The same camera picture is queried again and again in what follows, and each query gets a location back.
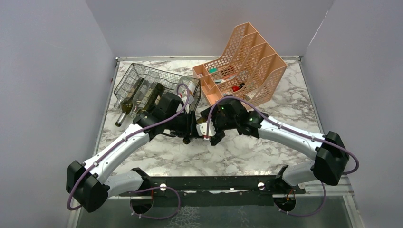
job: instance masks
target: white marble tabletop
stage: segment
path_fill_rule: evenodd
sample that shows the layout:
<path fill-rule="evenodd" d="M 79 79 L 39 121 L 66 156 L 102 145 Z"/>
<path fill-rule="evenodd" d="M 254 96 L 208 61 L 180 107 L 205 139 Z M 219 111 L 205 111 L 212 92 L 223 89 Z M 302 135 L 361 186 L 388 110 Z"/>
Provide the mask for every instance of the white marble tabletop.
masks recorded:
<path fill-rule="evenodd" d="M 115 87 L 134 61 L 121 61 Z M 185 76 L 192 76 L 192 68 L 206 61 L 135 61 L 149 67 Z M 286 124 L 319 132 L 312 103 L 309 99 L 301 69 L 296 60 L 287 60 L 288 67 L 269 102 L 259 109 Z M 121 127 L 115 126 L 120 110 L 113 107 L 116 97 L 112 94 L 99 150 L 115 140 L 132 122 L 127 118 Z M 201 97 L 197 113 L 207 108 Z M 125 173 L 140 167 L 150 176 L 213 176 L 213 175 L 268 175 L 276 174 L 283 165 L 294 165 L 308 158 L 282 144 L 238 135 L 236 130 L 226 131 L 226 137 L 216 145 L 194 139 L 184 145 L 181 138 L 156 136 L 147 145 L 133 152 L 114 174 Z"/>

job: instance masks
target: small bottle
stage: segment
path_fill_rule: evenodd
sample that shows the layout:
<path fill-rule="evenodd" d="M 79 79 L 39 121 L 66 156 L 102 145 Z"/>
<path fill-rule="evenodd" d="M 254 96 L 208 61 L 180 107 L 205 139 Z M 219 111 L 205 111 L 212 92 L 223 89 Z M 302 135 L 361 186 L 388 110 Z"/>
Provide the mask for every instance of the small bottle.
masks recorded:
<path fill-rule="evenodd" d="M 120 114 L 119 118 L 117 119 L 115 125 L 120 127 L 122 126 L 123 121 L 125 120 L 126 116 L 132 111 L 133 109 L 133 98 L 134 96 L 138 96 L 140 94 L 145 95 L 147 92 L 149 83 L 145 81 L 144 78 L 138 81 L 136 84 L 130 89 L 129 93 L 127 94 L 126 98 L 120 102 L 120 106 L 122 108 L 122 113 Z"/>

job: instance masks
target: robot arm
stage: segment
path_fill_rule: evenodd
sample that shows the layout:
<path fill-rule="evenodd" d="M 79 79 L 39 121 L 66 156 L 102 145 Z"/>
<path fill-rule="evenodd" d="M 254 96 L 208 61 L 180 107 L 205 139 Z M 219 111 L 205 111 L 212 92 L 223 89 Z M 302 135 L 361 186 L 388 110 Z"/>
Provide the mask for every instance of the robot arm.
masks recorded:
<path fill-rule="evenodd" d="M 239 134 L 276 141 L 303 153 L 312 160 L 294 166 L 284 166 L 276 177 L 279 187 L 289 189 L 299 183 L 315 180 L 328 185 L 338 184 L 349 155 L 333 146 L 318 142 L 318 139 L 328 141 L 344 148 L 338 134 L 329 132 L 327 135 L 322 135 L 307 132 L 281 123 L 263 113 L 268 119 L 266 120 L 256 111 L 247 112 L 237 99 L 222 100 L 217 106 L 212 112 L 214 113 L 212 144 L 217 144 L 225 136 L 224 130 L 228 129 L 237 129 Z M 202 111 L 202 117 L 206 118 L 210 109 Z M 298 134 L 309 135 L 311 139 Z"/>
<path fill-rule="evenodd" d="M 102 152 L 86 160 L 83 164 L 77 161 L 71 163 L 67 169 L 67 192 L 70 193 L 77 180 L 83 176 L 83 173 L 88 172 L 80 184 L 78 184 L 73 197 L 88 212 L 92 212 L 98 209 L 111 196 L 127 191 L 136 191 L 143 189 L 146 185 L 154 184 L 154 181 L 150 181 L 150 177 L 144 172 L 135 170 L 111 177 L 110 175 L 132 152 L 148 143 L 156 135 L 161 134 L 164 129 L 169 129 L 176 136 L 187 139 L 183 141 L 185 144 L 188 144 L 191 138 L 202 138 L 204 136 L 206 129 L 204 128 L 206 127 L 205 120 L 211 108 L 202 111 L 201 118 L 197 121 L 193 112 L 180 114 L 175 119 L 166 122 L 166 124 L 154 127 L 156 123 L 166 120 L 176 113 L 180 102 L 181 100 L 178 96 L 167 93 L 153 110 L 140 112 L 133 120 L 133 124 Z M 270 181 L 270 185 L 273 186 L 268 186 L 272 189 L 271 194 L 273 192 L 289 191 L 299 183 L 313 180 L 320 180 L 329 185 L 338 184 L 349 156 L 335 147 L 314 141 L 314 138 L 312 140 L 303 138 L 297 133 L 312 135 L 317 139 L 329 141 L 344 147 L 338 134 L 329 132 L 327 135 L 321 135 L 306 132 L 280 123 L 272 117 L 268 117 L 271 121 L 269 122 L 256 111 L 247 112 L 240 101 L 236 99 L 221 101 L 218 106 L 219 108 L 215 107 L 211 119 L 213 125 L 211 129 L 213 131 L 209 133 L 209 136 L 211 136 L 210 142 L 212 145 L 216 145 L 225 136 L 225 130 L 237 129 L 239 134 L 273 140 L 289 146 L 312 160 L 294 166 L 282 167 L 276 177 L 271 177 L 274 179 L 274 181 Z M 148 127 L 149 130 L 128 137 L 128 135 L 145 127 Z M 286 131 L 287 128 L 292 129 L 294 133 Z M 104 158 L 99 163 L 96 162 L 103 156 Z M 255 186 L 248 185 L 244 186 L 244 188 L 259 191 Z"/>

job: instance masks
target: white wall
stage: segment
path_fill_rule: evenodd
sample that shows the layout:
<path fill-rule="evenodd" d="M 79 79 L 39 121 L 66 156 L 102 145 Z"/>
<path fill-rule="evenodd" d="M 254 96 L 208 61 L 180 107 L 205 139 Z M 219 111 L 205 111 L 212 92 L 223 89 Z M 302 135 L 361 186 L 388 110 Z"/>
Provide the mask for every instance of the white wall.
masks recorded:
<path fill-rule="evenodd" d="M 65 227 L 115 59 L 84 0 L 0 3 L 0 227 Z"/>
<path fill-rule="evenodd" d="M 335 0 L 303 57 L 323 128 L 361 162 L 350 179 L 369 228 L 402 226 L 402 11 L 401 0 Z"/>
<path fill-rule="evenodd" d="M 250 21 L 285 56 L 303 55 L 333 0 L 86 0 L 119 57 L 221 55 Z"/>

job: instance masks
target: green glass bottle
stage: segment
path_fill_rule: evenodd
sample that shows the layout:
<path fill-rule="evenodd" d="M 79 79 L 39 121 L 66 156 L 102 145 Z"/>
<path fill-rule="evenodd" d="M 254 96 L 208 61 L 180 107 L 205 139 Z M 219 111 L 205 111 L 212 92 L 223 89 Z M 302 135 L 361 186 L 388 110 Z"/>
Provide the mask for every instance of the green glass bottle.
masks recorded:
<path fill-rule="evenodd" d="M 150 111 L 156 105 L 155 101 L 157 100 L 158 96 L 161 97 L 163 95 L 164 90 L 165 90 L 165 87 L 161 83 L 157 83 L 155 85 L 155 88 L 151 91 L 144 107 L 142 109 L 140 109 L 139 112 L 141 110 Z"/>
<path fill-rule="evenodd" d="M 151 101 L 154 100 L 154 102 L 158 97 L 158 93 L 155 94 L 154 89 L 157 86 L 158 81 L 160 80 L 160 74 L 154 71 L 149 71 L 145 76 L 145 80 L 149 83 L 149 86 L 147 87 L 147 91 L 144 93 L 144 96 L 143 94 L 141 94 L 142 96 L 134 95 L 134 106 L 129 114 L 131 118 L 135 118 L 139 111 L 142 110 L 144 106 L 146 106 L 147 102 L 150 100 L 150 97 Z M 157 90 L 161 90 L 161 88 L 163 90 L 164 86 L 160 84 Z"/>
<path fill-rule="evenodd" d="M 129 93 L 127 94 L 126 98 L 120 102 L 120 106 L 122 108 L 122 113 L 120 114 L 119 118 L 117 119 L 115 125 L 117 127 L 122 126 L 123 121 L 125 120 L 126 116 L 132 111 L 133 109 L 133 97 L 137 93 L 145 94 L 148 90 L 149 83 L 144 80 L 144 78 L 138 80 L 136 84 L 130 89 Z"/>

